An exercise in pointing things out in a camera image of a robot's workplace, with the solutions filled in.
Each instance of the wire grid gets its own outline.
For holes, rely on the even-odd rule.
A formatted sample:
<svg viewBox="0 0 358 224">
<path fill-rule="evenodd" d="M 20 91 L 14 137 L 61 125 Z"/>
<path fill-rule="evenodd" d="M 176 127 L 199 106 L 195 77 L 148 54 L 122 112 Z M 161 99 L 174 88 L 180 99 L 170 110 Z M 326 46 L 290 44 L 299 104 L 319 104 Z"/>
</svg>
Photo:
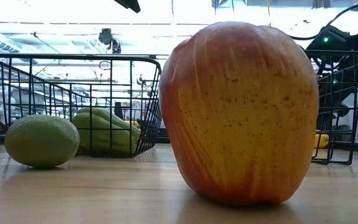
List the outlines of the wire grid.
<svg viewBox="0 0 358 224">
<path fill-rule="evenodd" d="M 89 128 L 90 149 L 89 154 L 96 157 L 135 157 L 136 155 L 145 152 L 151 147 L 155 146 L 157 134 L 162 122 L 162 115 L 158 105 L 158 81 L 161 74 L 160 64 L 147 57 L 128 57 L 128 56 L 112 56 L 112 55 L 48 55 L 48 54 L 0 54 L 0 58 L 7 58 L 9 63 L 0 61 L 1 78 L 2 78 L 2 95 L 5 96 L 5 87 L 7 86 L 7 98 L 3 98 L 5 113 L 5 124 L 8 129 L 16 119 L 23 118 L 32 114 L 46 114 L 50 116 L 59 116 L 61 118 L 69 119 L 76 115 L 80 108 L 106 108 L 111 114 L 117 109 L 114 100 L 126 101 L 127 106 L 120 106 L 121 110 L 129 111 L 129 122 L 135 121 L 134 114 L 140 114 L 140 119 L 136 121 L 140 124 L 141 132 L 140 138 L 137 142 L 135 151 L 131 150 L 132 144 L 132 126 L 129 129 L 98 129 Z M 29 71 L 23 71 L 12 66 L 12 61 L 16 59 L 26 59 L 29 61 Z M 110 77 L 108 80 L 100 80 L 97 83 L 83 82 L 78 80 L 73 82 L 70 80 L 46 81 L 33 74 L 34 60 L 42 59 L 56 59 L 56 60 L 103 60 L 110 63 Z M 127 61 L 129 66 L 129 83 L 113 83 L 112 70 L 113 61 Z M 142 80 L 141 89 L 133 89 L 132 81 L 132 64 L 134 62 L 145 62 L 155 65 L 154 78 L 151 80 Z M 144 90 L 144 85 L 148 85 L 150 90 Z M 94 96 L 97 91 L 101 90 L 102 86 L 107 86 L 104 90 L 109 93 L 109 96 Z M 120 92 L 126 91 L 129 96 L 115 96 L 114 89 L 120 88 Z M 16 89 L 18 100 L 11 101 L 12 89 Z M 132 93 L 140 93 L 140 97 L 135 97 Z M 140 103 L 140 108 L 134 108 L 134 103 Z M 12 107 L 19 114 L 14 117 Z M 92 113 L 90 113 L 90 127 L 92 126 Z M 110 149 L 108 152 L 100 152 L 94 149 L 93 138 L 95 131 L 109 131 L 110 132 Z M 125 154 L 116 154 L 114 146 L 112 145 L 113 131 L 129 131 L 129 147 Z"/>
<path fill-rule="evenodd" d="M 320 68 L 329 65 L 329 69 L 319 69 L 319 115 L 316 127 L 316 149 L 312 162 L 319 164 L 351 165 L 353 151 L 356 147 L 356 131 L 358 122 L 358 52 L 306 50 L 309 58 L 313 58 Z M 343 128 L 342 123 L 348 120 L 349 125 Z M 328 145 L 320 148 L 324 135 L 328 135 Z M 334 152 L 346 149 L 347 156 Z"/>
</svg>

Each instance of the yellow fruit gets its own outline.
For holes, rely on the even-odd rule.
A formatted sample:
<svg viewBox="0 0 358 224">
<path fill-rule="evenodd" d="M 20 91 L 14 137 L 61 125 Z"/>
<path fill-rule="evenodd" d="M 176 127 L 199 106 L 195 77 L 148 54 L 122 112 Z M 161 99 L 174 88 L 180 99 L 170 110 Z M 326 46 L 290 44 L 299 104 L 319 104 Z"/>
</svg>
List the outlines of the yellow fruit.
<svg viewBox="0 0 358 224">
<path fill-rule="evenodd" d="M 140 125 L 139 125 L 139 123 L 137 121 L 132 121 L 132 124 L 137 128 L 140 127 Z"/>
<path fill-rule="evenodd" d="M 315 149 L 317 149 L 317 147 L 319 149 L 324 148 L 328 145 L 328 142 L 329 142 L 328 134 L 316 134 L 316 137 L 314 138 L 314 148 Z"/>
</svg>

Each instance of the green melon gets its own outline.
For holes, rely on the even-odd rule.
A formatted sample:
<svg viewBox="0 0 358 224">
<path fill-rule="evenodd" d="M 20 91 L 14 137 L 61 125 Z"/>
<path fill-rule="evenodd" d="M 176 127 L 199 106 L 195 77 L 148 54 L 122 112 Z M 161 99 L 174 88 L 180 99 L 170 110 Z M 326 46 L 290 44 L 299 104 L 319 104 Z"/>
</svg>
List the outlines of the green melon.
<svg viewBox="0 0 358 224">
<path fill-rule="evenodd" d="M 5 137 L 7 153 L 23 165 L 48 168 L 72 159 L 80 134 L 68 120 L 34 114 L 17 120 Z"/>
</svg>

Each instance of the white robot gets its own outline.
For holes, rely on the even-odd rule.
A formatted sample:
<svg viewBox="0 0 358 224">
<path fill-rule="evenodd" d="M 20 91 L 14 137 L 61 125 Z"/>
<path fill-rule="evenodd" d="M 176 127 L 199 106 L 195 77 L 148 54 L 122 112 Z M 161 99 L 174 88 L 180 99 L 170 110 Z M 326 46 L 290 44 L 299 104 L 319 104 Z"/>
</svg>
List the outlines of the white robot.
<svg viewBox="0 0 358 224">
<path fill-rule="evenodd" d="M 9 100 L 8 100 L 8 91 L 9 91 L 9 87 L 8 86 L 5 86 L 4 87 L 4 93 L 5 93 L 5 104 L 8 104 Z M 16 100 L 11 97 L 11 104 L 15 104 L 16 103 Z M 5 111 L 8 111 L 8 106 L 5 106 L 5 109 L 4 110 L 4 103 L 3 103 L 3 94 L 2 94 L 2 86 L 0 86 L 0 122 L 4 123 L 5 124 Z M 11 106 L 11 111 L 13 111 L 16 107 L 15 106 Z"/>
</svg>

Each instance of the apple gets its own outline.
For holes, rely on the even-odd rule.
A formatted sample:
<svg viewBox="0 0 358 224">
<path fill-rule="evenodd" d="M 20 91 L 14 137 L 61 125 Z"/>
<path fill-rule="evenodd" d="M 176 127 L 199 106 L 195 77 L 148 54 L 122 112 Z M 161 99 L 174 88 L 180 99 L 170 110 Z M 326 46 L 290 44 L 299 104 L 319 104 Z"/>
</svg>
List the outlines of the apple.
<svg viewBox="0 0 358 224">
<path fill-rule="evenodd" d="M 217 22 L 180 43 L 159 83 L 178 168 L 225 205 L 276 205 L 304 179 L 319 95 L 304 51 L 273 27 Z"/>
</svg>

